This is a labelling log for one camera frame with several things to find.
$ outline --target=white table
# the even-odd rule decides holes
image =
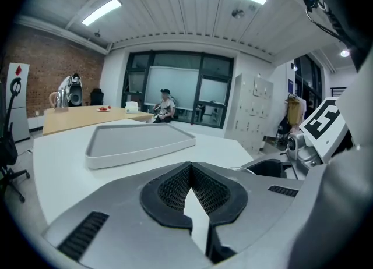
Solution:
[[[105,124],[138,123],[126,119]],[[235,140],[194,134],[196,145],[193,147],[133,164],[91,170],[85,164],[85,151],[98,125],[35,139],[34,178],[41,209],[48,224],[101,186],[119,178],[184,161],[208,162],[229,168],[253,160]]]

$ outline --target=gray tray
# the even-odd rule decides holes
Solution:
[[[86,150],[91,169],[158,157],[196,144],[196,137],[170,124],[101,125]]]

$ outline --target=glass wall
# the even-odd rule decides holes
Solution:
[[[233,59],[198,52],[159,51],[131,53],[123,84],[122,106],[138,102],[153,112],[161,89],[171,91],[174,121],[223,128]]]

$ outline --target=red object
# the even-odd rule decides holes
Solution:
[[[22,68],[21,66],[18,65],[17,69],[16,69],[16,75],[19,76],[19,74],[22,72]]]

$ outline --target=black and white tag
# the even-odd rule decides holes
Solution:
[[[340,112],[336,106],[336,100],[325,100],[319,111],[304,126],[304,129],[317,140],[321,137],[338,118]]]

